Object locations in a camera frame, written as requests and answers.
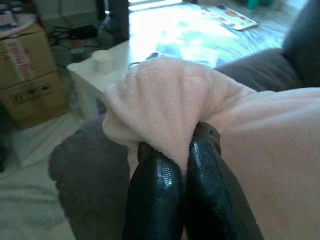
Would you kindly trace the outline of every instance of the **pink fleece blanket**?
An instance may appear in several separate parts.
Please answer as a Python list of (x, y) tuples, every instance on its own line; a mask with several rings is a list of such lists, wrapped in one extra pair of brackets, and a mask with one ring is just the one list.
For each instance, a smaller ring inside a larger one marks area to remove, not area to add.
[(105, 134), (129, 147), (132, 176), (139, 142), (174, 160), (185, 176), (198, 122), (221, 135), (266, 240), (320, 236), (320, 89), (256, 92), (211, 68), (159, 57), (105, 91)]

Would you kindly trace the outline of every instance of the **power adapter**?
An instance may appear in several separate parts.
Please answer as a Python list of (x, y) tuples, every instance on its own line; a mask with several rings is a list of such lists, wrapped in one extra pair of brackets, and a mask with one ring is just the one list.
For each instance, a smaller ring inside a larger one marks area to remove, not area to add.
[(92, 25), (81, 26), (67, 31), (70, 39), (90, 39), (98, 36), (97, 29)]

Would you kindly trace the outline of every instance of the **cable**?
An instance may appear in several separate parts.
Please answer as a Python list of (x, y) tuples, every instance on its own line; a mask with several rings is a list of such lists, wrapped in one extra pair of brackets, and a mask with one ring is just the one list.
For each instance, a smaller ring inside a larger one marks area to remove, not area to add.
[(71, 23), (71, 21), (69, 21), (69, 19), (64, 16), (62, 7), (63, 7), (62, 6), (62, 0), (58, 0), (58, 14), (59, 14), (59, 17), (61, 17), (62, 20), (65, 23), (67, 23), (70, 28), (73, 28), (73, 24)]

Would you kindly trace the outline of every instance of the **box label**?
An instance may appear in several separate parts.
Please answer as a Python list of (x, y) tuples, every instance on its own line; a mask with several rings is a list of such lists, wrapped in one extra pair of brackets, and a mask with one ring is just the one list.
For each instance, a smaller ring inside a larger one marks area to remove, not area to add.
[(20, 105), (52, 93), (53, 93), (53, 89), (51, 85), (45, 84), (42, 86), (30, 88), (26, 91), (12, 95), (10, 96), (10, 99), (14, 105)]
[(3, 42), (21, 82), (33, 79), (35, 74), (31, 68), (29, 56), (19, 39), (9, 38)]

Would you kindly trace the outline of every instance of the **floor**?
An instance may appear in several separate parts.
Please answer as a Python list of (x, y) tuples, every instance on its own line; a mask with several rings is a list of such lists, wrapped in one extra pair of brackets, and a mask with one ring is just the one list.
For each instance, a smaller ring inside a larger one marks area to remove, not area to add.
[[(181, 5), (131, 14), (131, 36), (137, 42), (150, 40), (155, 50), (163, 54), (204, 61), (215, 67), (263, 49), (280, 47), (295, 17), (263, 7), (248, 10), (232, 1), (228, 1), (228, 6), (257, 21), (259, 26), (236, 31), (200, 16), (199, 6)], [(105, 43), (102, 48), (108, 48), (107, 45)], [(5, 172), (0, 174), (0, 233), (3, 240), (62, 240), (62, 236), (53, 236), (59, 233), (64, 233), (65, 239), (72, 239), (55, 185), (48, 176), (48, 159), (54, 147), (72, 135), (84, 121), (77, 94), (64, 68), (71, 61), (69, 52), (59, 46), (52, 50), (68, 90), (72, 112), (10, 134), (13, 151)]]

